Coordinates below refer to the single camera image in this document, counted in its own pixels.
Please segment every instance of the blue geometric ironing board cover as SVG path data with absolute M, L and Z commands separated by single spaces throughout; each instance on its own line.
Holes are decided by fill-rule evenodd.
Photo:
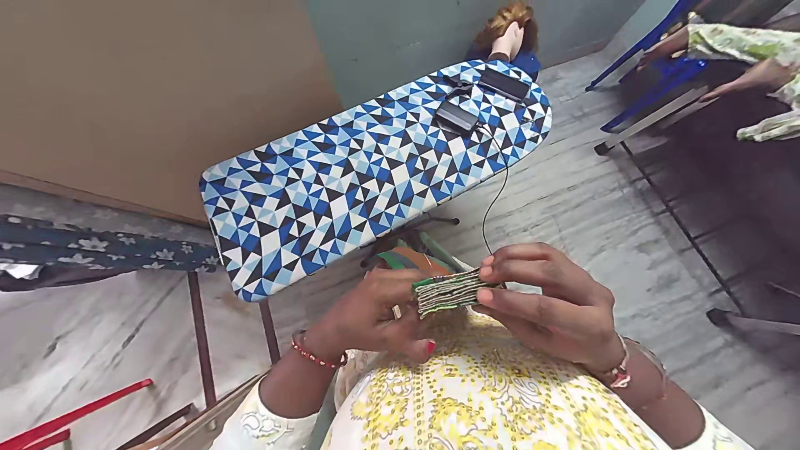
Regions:
M 529 106 L 473 87 L 450 101 L 488 124 L 509 166 L 550 131 L 550 102 L 503 61 L 461 62 L 203 172 L 202 199 L 236 294 L 280 291 L 502 171 L 486 133 L 432 123 L 452 89 L 491 67 L 531 85 Z

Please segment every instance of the wire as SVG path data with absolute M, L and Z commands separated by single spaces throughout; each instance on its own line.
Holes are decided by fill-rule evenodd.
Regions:
M 498 144 L 497 139 L 494 138 L 494 135 L 492 134 L 492 131 L 489 129 L 489 126 L 483 123 L 478 129 L 489 135 L 489 137 L 492 139 L 492 142 L 494 142 L 494 146 L 497 147 L 498 152 L 502 156 L 503 164 L 506 166 L 506 177 L 502 180 L 502 185 L 500 186 L 498 194 L 495 195 L 494 200 L 492 200 L 492 203 L 489 203 L 489 207 L 486 209 L 486 214 L 483 215 L 483 222 L 481 223 L 481 234 L 483 235 L 483 243 L 486 244 L 486 249 L 489 251 L 489 254 L 491 255 L 493 252 L 491 247 L 489 247 L 489 240 L 486 239 L 486 218 L 489 217 L 489 211 L 492 210 L 492 206 L 494 206 L 494 203 L 498 201 L 498 199 L 500 198 L 500 194 L 502 194 L 503 189 L 506 188 L 506 183 L 508 183 L 508 161 L 506 160 L 506 154 L 502 152 L 502 148 L 500 148 L 500 144 Z

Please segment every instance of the fingernail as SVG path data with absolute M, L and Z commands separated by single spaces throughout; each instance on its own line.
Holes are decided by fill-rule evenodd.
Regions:
M 492 267 L 486 266 L 481 267 L 481 270 L 478 272 L 478 278 L 486 281 L 486 278 L 492 275 Z
M 492 291 L 482 287 L 478 289 L 478 293 L 475 294 L 475 297 L 478 298 L 478 302 L 481 305 L 489 306 L 492 302 Z

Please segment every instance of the brown wig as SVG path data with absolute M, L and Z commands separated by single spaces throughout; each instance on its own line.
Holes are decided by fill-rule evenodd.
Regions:
M 494 17 L 487 20 L 486 27 L 475 37 L 475 44 L 480 49 L 491 47 L 492 42 L 503 36 L 513 22 L 516 22 L 525 31 L 522 38 L 522 50 L 536 51 L 539 28 L 534 19 L 534 9 L 521 0 L 514 0 L 500 8 Z

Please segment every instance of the red beaded bracelet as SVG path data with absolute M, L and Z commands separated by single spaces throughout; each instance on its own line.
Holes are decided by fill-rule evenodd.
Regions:
M 332 369 L 340 368 L 341 366 L 347 364 L 347 353 L 342 353 L 342 359 L 339 361 L 339 364 L 326 363 L 325 361 L 320 360 L 317 356 L 314 356 L 313 354 L 308 352 L 305 348 L 301 347 L 300 346 L 301 340 L 303 341 L 306 340 L 306 330 L 296 331 L 292 335 L 292 348 L 300 352 L 300 354 L 305 356 L 308 360 L 313 361 L 315 364 L 319 364 L 321 366 Z

